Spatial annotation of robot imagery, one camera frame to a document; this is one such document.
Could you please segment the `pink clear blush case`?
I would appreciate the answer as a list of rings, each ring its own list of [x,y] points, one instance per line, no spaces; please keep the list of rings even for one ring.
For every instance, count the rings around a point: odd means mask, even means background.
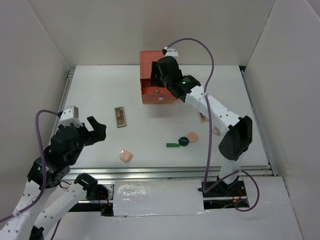
[[[212,132],[219,137],[221,136],[221,132],[216,126],[213,127]]]

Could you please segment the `colourful square eyeshadow palette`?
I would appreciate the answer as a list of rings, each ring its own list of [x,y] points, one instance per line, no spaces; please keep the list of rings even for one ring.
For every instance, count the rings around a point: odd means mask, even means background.
[[[204,116],[201,112],[198,112],[198,115],[201,123],[207,123],[209,121],[209,119],[206,116]]]

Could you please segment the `green rectangular makeup tube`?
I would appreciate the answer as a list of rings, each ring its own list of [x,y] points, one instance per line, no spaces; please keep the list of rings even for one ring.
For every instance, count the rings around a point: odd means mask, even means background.
[[[166,143],[166,147],[167,148],[179,148],[180,144],[176,143],[176,142],[168,142],[168,143]]]

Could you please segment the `peach makeup sponge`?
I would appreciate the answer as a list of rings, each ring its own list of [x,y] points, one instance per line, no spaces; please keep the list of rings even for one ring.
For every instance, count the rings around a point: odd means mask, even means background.
[[[126,149],[122,149],[119,155],[120,160],[124,163],[129,163],[133,157],[134,155]]]

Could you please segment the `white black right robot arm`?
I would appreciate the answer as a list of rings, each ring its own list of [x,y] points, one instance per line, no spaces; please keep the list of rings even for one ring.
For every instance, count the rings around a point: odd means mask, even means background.
[[[223,196],[235,190],[244,153],[253,140],[253,121],[249,116],[239,116],[206,92],[202,84],[191,75],[183,75],[177,60],[164,56],[151,64],[150,84],[165,87],[172,96],[196,108],[209,120],[209,127],[217,127],[222,140],[218,145],[222,158],[216,182],[202,191],[208,193],[217,187]]]

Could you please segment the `red top drawer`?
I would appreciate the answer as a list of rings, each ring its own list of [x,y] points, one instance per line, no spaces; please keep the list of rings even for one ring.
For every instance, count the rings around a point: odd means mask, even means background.
[[[150,79],[141,79],[140,88],[144,105],[171,104],[178,100],[165,87],[150,86]]]

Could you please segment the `peach round powder puff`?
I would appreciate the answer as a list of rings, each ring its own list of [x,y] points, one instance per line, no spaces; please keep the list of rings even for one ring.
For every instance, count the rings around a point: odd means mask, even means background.
[[[199,140],[199,136],[196,132],[189,132],[187,138],[190,143],[196,143]]]

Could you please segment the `dark green round compact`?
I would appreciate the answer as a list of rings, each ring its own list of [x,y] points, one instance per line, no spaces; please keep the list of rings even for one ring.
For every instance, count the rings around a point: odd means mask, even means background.
[[[186,136],[182,136],[178,139],[178,143],[180,146],[185,147],[190,143],[190,140]]]

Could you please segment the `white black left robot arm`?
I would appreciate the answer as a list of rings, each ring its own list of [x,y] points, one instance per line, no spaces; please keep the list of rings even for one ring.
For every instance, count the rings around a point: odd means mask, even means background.
[[[2,240],[42,240],[79,201],[107,197],[106,187],[88,173],[81,173],[62,196],[44,207],[83,148],[106,139],[106,125],[98,123],[93,116],[87,120],[93,128],[91,131],[78,120],[60,123],[50,145],[44,149],[45,166],[41,158],[34,161],[14,212],[4,220],[6,224],[0,231]]]

